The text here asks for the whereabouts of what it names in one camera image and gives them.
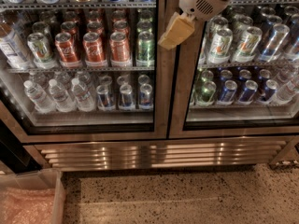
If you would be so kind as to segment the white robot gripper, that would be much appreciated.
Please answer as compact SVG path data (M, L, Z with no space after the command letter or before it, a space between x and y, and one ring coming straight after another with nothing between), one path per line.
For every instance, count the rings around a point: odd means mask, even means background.
M231 0L178 0L182 14L175 12L158 44L167 50L184 42L195 30L195 18L208 21L227 8Z

